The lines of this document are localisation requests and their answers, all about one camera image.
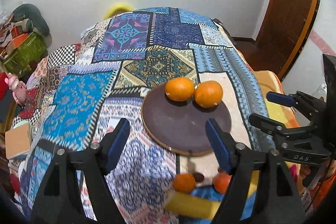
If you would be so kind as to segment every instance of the checkered fabric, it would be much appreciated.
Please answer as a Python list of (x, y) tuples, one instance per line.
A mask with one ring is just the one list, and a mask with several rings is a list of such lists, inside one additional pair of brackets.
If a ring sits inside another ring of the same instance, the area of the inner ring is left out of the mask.
[(48, 69), (75, 63), (75, 46), (65, 46), (52, 52), (48, 58)]

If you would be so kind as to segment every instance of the orange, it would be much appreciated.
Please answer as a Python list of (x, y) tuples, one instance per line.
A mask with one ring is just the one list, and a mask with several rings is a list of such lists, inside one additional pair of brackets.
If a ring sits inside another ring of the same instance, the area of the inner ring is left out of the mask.
[(196, 180), (192, 174), (178, 174), (174, 179), (174, 189), (177, 192), (189, 194), (196, 187)]
[(225, 173), (225, 171), (221, 171), (213, 178), (212, 184), (218, 193), (225, 194), (230, 184), (230, 180), (231, 176)]
[(165, 92), (170, 100), (183, 102), (191, 98), (195, 91), (195, 84), (188, 78), (177, 77), (169, 80), (165, 86)]
[(194, 93), (195, 102), (203, 108), (218, 105), (223, 98), (223, 88), (216, 81), (200, 83)]

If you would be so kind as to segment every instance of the round wooden tray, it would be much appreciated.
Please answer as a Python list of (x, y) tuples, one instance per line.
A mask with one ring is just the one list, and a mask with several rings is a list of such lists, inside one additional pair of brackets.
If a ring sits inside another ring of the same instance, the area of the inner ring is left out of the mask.
[(204, 109), (192, 99), (174, 102), (165, 94), (165, 84), (151, 90), (141, 107), (147, 133), (161, 146), (184, 156), (203, 156), (212, 152), (205, 133), (207, 119), (215, 118), (224, 132), (230, 132), (231, 117), (221, 102)]

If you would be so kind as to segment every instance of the pink toy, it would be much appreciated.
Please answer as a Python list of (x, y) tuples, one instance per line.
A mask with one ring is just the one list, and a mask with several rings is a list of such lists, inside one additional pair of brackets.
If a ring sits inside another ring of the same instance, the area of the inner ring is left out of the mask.
[(15, 102), (24, 106), (27, 92), (26, 84), (20, 81), (16, 75), (11, 74), (10, 72), (8, 73), (8, 78), (5, 78), (5, 82), (9, 89), (13, 91)]

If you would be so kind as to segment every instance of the stacked clutter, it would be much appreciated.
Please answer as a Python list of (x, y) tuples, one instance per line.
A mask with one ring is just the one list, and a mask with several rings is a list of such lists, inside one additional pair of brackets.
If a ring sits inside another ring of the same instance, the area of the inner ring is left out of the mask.
[(41, 36), (48, 34), (46, 21), (32, 4), (22, 4), (10, 15), (0, 15), (0, 73), (22, 77), (34, 71), (46, 49)]

